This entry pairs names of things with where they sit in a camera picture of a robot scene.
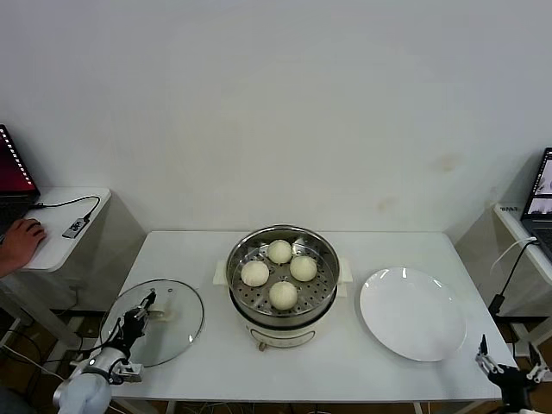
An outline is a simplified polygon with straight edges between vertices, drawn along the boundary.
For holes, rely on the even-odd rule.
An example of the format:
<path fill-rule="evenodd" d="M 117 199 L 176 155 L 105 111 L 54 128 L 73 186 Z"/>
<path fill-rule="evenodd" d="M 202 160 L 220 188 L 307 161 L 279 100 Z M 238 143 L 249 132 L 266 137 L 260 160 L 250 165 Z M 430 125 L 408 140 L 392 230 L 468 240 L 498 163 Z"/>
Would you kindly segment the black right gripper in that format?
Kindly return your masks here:
<path fill-rule="evenodd" d="M 533 382 L 551 381 L 550 368 L 540 351 L 531 342 L 528 343 L 528 350 L 530 362 L 533 365 L 529 372 L 516 367 L 499 365 L 488 352 L 486 335 L 482 335 L 475 361 L 486 376 L 491 374 L 491 382 L 501 391 L 502 406 L 492 413 L 531 411 L 533 407 L 530 402 L 530 391 L 533 388 Z"/>

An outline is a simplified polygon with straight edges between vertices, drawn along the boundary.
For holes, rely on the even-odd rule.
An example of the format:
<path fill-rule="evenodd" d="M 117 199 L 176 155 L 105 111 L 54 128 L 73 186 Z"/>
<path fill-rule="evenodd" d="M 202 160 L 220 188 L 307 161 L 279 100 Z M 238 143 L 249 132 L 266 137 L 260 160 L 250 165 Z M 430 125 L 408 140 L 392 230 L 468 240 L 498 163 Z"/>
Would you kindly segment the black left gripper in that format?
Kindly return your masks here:
<path fill-rule="evenodd" d="M 123 316 L 123 324 L 116 335 L 116 342 L 119 345 L 133 345 L 135 341 L 143 336 L 146 325 L 148 309 L 155 302 L 156 292 L 151 291 L 140 303 L 139 306 L 128 310 Z"/>

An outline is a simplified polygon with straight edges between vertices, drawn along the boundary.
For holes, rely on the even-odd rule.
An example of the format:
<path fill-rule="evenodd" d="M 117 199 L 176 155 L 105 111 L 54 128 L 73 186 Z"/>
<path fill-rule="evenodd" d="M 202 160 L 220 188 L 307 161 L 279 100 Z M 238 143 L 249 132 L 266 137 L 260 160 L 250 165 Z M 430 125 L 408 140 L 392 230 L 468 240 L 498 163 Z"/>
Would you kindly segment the person's hand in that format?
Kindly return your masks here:
<path fill-rule="evenodd" d="M 46 236 L 46 231 L 36 219 L 15 221 L 1 243 L 1 276 L 26 266 Z"/>

